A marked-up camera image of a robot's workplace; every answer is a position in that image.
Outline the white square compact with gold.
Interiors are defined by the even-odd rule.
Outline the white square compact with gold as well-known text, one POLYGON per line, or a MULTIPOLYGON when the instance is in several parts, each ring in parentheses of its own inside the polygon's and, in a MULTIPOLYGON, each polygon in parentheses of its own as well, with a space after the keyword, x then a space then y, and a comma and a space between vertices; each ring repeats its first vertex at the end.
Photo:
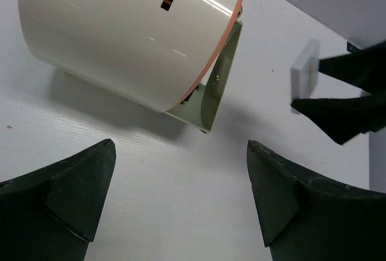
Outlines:
POLYGON ((308 99, 318 83, 320 41, 311 39, 290 67, 291 101, 308 99))

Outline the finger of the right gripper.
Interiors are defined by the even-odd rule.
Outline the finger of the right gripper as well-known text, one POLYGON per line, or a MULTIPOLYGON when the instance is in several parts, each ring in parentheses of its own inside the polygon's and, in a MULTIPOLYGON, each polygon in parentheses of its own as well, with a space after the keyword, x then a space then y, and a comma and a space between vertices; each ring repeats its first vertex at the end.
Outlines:
POLYGON ((385 128, 385 92, 349 99, 295 99, 291 107, 339 145, 385 128))
POLYGON ((360 50, 347 44, 346 55, 320 60, 319 72, 363 91, 385 91, 385 42, 360 50))

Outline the pale green bottom drawer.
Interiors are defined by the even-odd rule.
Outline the pale green bottom drawer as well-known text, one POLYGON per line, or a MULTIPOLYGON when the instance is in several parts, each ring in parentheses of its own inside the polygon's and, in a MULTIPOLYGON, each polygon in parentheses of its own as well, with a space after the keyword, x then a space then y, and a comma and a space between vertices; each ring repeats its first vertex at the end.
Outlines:
POLYGON ((242 22, 236 21, 221 49, 206 84, 199 83, 183 102, 166 114, 186 124, 210 133, 226 88, 227 80, 242 31, 242 22))

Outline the cream round drawer organizer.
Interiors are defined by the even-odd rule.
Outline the cream round drawer organizer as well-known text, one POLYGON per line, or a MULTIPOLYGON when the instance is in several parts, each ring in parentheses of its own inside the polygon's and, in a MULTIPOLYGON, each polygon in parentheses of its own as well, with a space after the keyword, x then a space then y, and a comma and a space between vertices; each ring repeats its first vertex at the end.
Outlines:
POLYGON ((207 74, 243 0, 18 0, 37 59, 157 112, 207 74))

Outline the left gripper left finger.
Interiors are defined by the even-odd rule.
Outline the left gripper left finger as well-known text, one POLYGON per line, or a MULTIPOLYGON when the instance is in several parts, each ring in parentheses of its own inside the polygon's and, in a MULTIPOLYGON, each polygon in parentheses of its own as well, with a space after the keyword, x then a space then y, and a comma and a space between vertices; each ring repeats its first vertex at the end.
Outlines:
POLYGON ((84 260, 116 163, 102 140, 1 183, 1 260, 84 260))

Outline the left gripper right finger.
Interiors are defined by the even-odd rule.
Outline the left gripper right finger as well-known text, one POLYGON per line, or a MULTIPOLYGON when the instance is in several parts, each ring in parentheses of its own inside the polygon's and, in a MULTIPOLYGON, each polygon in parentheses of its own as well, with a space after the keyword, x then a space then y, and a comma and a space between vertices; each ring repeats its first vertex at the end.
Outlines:
POLYGON ((385 195, 247 145, 264 245, 273 260, 384 260, 385 195))

